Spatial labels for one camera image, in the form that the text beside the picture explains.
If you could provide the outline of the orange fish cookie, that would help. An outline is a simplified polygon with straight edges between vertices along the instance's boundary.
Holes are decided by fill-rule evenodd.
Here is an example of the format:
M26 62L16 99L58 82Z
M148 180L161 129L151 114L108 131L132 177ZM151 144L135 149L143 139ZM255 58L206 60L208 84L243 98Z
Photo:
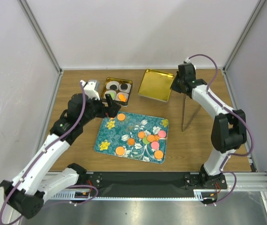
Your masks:
M118 95L118 98L119 98L119 100L120 100L121 102L126 102L126 101L127 101L126 96L124 96L123 94L119 94L119 95Z

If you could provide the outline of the black sandwich cookie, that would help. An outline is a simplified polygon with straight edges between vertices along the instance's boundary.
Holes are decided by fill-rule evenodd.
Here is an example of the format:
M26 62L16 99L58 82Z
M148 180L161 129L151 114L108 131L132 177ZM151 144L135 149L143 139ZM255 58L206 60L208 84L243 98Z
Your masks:
M113 84L113 85L110 86L110 89L111 89L111 90L117 90L118 87L117 87L117 85Z
M127 83L123 83L120 85L120 90L121 91L126 91L128 89L128 84Z

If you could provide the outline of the gold tin lid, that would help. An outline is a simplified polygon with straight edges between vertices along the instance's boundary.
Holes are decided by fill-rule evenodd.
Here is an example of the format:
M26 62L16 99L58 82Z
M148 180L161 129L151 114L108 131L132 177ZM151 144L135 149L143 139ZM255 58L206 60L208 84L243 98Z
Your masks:
M168 102L174 79L175 76L173 74L146 69L138 89L138 94L146 98Z

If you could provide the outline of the metal tongs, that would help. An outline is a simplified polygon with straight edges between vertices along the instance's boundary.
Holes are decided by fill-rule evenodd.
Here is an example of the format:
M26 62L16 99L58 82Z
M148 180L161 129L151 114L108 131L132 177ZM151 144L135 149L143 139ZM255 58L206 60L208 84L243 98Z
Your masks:
M184 132L201 109L201 105L184 94L182 107L181 130Z

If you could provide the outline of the green round cookie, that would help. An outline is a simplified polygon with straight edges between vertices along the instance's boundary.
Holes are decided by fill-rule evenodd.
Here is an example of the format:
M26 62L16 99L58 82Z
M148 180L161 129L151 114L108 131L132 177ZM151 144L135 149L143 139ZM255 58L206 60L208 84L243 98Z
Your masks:
M110 95L111 95L112 99L115 99L115 96L116 96L115 93L112 92L112 93L110 93Z

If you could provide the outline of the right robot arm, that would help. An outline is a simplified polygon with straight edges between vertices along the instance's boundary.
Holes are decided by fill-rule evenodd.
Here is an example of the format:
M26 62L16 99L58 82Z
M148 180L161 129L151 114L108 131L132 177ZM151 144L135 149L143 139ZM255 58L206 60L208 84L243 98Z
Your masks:
M196 182L203 188L211 188L221 179L230 155L235 154L247 140L245 112L229 107L203 79L197 79L192 63L178 65L171 89L186 94L199 103L214 119L211 133L213 149L208 160L201 166L199 180Z

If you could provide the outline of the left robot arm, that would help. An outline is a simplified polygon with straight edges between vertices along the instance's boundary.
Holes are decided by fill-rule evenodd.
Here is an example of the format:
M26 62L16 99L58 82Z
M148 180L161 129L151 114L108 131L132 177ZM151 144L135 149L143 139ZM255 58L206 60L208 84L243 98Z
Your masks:
M105 96L106 102L86 94L74 94L60 118L53 124L44 144L27 166L12 181L3 180L4 204L18 211L21 216L31 219L43 207L44 203L61 190L75 186L92 189L87 184L87 171L72 163L60 174L43 182L56 160L83 133L83 127L94 118L114 118L121 105Z

